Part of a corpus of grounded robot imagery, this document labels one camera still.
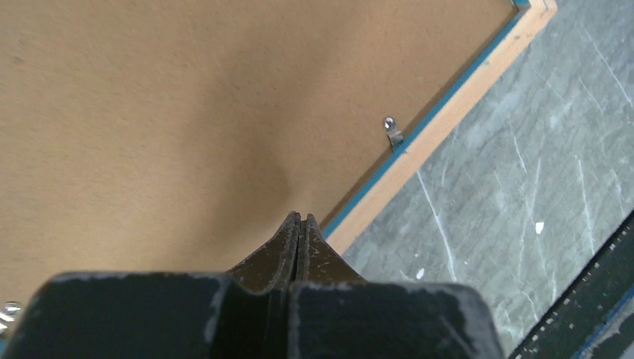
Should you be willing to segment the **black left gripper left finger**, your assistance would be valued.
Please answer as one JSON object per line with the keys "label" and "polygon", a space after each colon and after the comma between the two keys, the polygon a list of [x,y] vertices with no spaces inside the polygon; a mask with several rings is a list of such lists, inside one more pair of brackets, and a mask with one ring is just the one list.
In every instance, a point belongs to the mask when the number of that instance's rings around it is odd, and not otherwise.
{"label": "black left gripper left finger", "polygon": [[285,358],[301,217],[226,272],[77,271],[47,280],[3,358]]}

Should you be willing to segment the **blue picture frame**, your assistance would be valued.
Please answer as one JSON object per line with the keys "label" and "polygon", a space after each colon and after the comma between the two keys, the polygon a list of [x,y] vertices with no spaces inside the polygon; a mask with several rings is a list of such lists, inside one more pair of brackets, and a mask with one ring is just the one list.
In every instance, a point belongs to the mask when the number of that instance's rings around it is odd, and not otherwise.
{"label": "blue picture frame", "polygon": [[344,251],[556,11],[3,1],[2,301],[68,271],[223,271],[294,210]]}

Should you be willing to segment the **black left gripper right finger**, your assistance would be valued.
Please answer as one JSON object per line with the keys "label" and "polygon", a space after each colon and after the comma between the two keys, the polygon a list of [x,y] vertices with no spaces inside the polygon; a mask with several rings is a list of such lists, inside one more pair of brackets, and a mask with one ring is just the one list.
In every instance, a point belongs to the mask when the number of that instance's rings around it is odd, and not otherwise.
{"label": "black left gripper right finger", "polygon": [[364,280],[314,216],[299,233],[289,296],[291,358],[502,358],[488,305],[456,283]]}

